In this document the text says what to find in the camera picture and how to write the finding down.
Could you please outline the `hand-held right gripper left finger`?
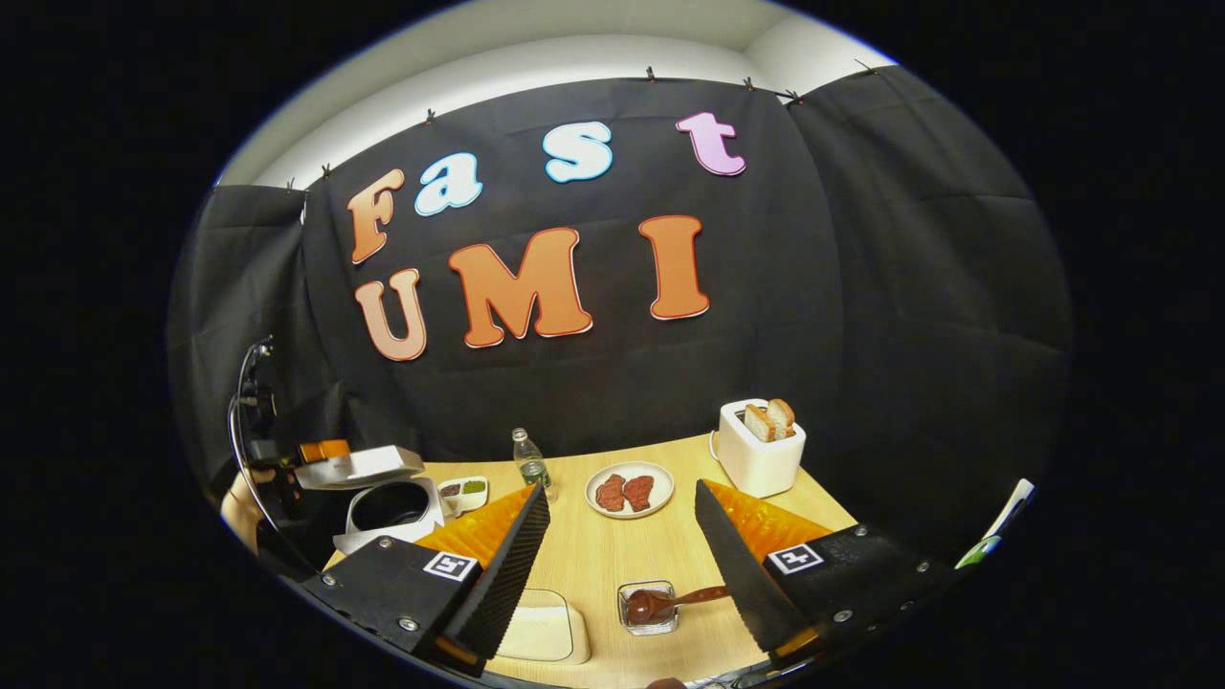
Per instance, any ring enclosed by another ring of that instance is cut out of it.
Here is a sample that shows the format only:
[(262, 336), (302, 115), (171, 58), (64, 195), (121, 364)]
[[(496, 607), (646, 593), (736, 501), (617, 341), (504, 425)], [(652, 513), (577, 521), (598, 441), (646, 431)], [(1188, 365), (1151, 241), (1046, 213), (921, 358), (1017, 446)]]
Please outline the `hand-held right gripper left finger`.
[(377, 538), (303, 580), (299, 593), (399, 653), (481, 676), (549, 522), (546, 490), (524, 487), (417, 542)]

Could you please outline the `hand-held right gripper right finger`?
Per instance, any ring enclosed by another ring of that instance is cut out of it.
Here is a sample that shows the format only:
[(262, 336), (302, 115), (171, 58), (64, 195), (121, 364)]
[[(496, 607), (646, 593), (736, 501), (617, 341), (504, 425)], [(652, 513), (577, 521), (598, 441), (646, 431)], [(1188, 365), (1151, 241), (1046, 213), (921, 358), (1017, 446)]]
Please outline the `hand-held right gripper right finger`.
[(693, 506), (737, 614), (774, 661), (883, 636), (958, 576), (875, 523), (824, 526), (718, 481), (697, 481)]

